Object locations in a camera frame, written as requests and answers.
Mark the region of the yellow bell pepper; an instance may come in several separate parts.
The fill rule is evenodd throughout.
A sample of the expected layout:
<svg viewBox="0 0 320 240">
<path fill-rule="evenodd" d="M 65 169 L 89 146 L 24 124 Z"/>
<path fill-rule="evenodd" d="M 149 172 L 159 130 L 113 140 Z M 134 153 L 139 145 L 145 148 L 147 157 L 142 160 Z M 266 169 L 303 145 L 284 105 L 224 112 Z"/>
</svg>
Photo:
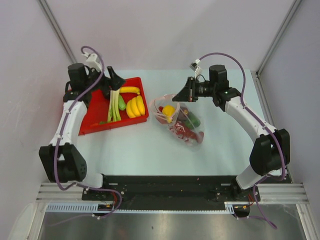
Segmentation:
<svg viewBox="0 0 320 240">
<path fill-rule="evenodd" d="M 162 114 L 165 116 L 165 119 L 168 123 L 172 122 L 175 111 L 176 111 L 176 108 L 173 107 L 172 105 L 166 105 L 162 109 Z"/>
</svg>

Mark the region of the green bell pepper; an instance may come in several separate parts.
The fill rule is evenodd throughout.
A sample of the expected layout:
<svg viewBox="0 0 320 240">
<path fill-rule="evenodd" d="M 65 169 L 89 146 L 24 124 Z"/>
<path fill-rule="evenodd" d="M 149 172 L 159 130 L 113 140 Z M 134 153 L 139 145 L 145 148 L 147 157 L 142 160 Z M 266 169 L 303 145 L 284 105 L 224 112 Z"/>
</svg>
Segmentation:
<svg viewBox="0 0 320 240">
<path fill-rule="evenodd" d="M 193 114 L 191 111 L 187 114 L 187 119 L 183 121 L 185 126 L 191 130 L 199 127 L 201 125 L 200 119 Z"/>
</svg>

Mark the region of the clear zip top bag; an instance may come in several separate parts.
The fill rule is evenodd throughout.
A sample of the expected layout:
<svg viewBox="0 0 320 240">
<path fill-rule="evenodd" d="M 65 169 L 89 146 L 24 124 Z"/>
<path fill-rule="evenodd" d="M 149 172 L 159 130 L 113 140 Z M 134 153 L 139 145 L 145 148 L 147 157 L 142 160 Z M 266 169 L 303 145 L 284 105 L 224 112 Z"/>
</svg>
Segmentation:
<svg viewBox="0 0 320 240">
<path fill-rule="evenodd" d="M 149 110 L 163 130 L 170 132 L 180 145 L 198 150 L 205 138 L 205 124 L 190 102 L 173 101 L 165 94 L 149 102 Z"/>
</svg>

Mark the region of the red toy lobster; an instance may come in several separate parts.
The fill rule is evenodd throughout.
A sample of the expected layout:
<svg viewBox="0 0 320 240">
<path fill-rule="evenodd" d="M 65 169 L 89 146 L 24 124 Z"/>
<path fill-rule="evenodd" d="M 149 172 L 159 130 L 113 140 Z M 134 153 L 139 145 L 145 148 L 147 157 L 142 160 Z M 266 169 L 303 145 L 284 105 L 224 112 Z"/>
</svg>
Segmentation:
<svg viewBox="0 0 320 240">
<path fill-rule="evenodd" d="M 174 125 L 170 126 L 169 130 L 176 135 L 178 139 L 190 146 L 201 144 L 204 140 L 203 131 L 194 132 L 179 120 L 177 120 Z"/>
</svg>

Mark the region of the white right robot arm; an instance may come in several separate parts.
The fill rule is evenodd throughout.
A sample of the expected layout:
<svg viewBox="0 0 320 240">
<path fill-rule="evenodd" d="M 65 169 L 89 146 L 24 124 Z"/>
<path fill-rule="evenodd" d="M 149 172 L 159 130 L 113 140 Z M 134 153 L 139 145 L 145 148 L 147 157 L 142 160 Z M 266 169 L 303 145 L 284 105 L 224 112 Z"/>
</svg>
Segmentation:
<svg viewBox="0 0 320 240">
<path fill-rule="evenodd" d="M 243 95 L 229 86 L 224 65 L 212 65 L 208 69 L 209 80 L 200 82 L 196 77 L 188 77 L 185 86 L 174 97 L 174 102 L 196 102 L 200 97 L 211 97 L 214 105 L 231 116 L 249 135 L 253 148 L 248 167 L 235 178 L 230 188 L 231 196 L 242 201 L 249 189 L 272 177 L 272 172 L 280 170 L 276 179 L 286 176 L 286 165 L 290 162 L 290 134 L 285 129 L 277 129 L 262 120 L 245 103 Z"/>
</svg>

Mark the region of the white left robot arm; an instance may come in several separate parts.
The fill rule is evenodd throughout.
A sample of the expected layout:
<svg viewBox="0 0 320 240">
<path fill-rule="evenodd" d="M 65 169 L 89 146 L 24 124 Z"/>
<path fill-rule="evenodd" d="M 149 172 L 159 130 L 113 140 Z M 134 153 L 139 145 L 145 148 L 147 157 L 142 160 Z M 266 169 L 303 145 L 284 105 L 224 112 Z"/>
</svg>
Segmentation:
<svg viewBox="0 0 320 240">
<path fill-rule="evenodd" d="M 92 93 L 101 90 L 108 94 L 112 90 L 119 90 L 126 82 L 111 66 L 106 69 L 108 76 L 103 70 L 83 63 L 68 66 L 69 81 L 65 85 L 59 125 L 49 145 L 41 146 L 38 152 L 50 182 L 94 186 L 93 194 L 100 200 L 110 196 L 111 188 L 102 182 L 102 175 L 96 170 L 96 160 L 85 159 L 77 145 Z"/>
</svg>

